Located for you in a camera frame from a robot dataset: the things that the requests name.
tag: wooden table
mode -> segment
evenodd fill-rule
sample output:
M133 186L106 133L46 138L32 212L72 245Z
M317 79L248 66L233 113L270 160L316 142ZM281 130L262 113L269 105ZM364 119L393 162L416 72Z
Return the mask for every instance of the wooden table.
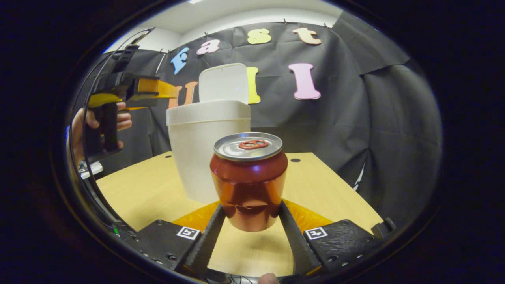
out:
M175 219L206 204L186 198L171 152L97 180L114 210L135 230L153 221ZM312 153L287 153L283 198L332 221L349 219L371 233L383 220L345 181ZM293 273L293 256L282 223L244 232L225 220L209 268L247 276Z

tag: can lid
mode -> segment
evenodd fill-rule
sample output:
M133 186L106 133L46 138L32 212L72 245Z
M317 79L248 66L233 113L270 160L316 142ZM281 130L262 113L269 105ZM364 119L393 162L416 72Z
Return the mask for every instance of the can lid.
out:
M225 136L214 144L220 158L232 161L257 161L277 155L282 140L263 132L243 132Z

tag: white container lid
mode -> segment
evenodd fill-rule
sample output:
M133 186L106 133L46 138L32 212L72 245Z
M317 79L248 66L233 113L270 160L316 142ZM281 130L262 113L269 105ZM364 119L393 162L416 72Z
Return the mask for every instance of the white container lid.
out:
M247 68L242 63L225 64L206 69L198 78L200 102L235 100L249 103Z
M250 106L239 101L216 100L167 109L167 126L236 119L251 119Z

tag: pull tab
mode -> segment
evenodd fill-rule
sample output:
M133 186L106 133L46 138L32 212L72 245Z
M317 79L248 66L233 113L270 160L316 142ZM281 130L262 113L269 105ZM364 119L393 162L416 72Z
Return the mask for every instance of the pull tab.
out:
M244 141L238 145L239 148L244 150L258 149L266 146L268 146L268 142L266 142L265 140Z

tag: hand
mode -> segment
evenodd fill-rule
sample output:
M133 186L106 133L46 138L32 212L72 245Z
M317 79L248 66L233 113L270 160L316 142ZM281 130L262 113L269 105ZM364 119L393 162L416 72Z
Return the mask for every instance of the hand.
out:
M118 111L126 108L126 103L121 102L117 103ZM67 147L74 151L75 163L76 166L79 165L79 162L84 160L84 148L82 141L82 122L84 119L84 109L80 109L72 120L72 145L70 147L69 140L67 140ZM94 113L91 110L87 111L86 115L86 123L91 128L98 128L100 123L95 119ZM130 128L132 125L131 115L129 113L118 114L118 130L123 130L126 128ZM118 141L118 147L122 148L124 143L122 141Z
M280 284L273 273L267 273L260 277L258 284Z

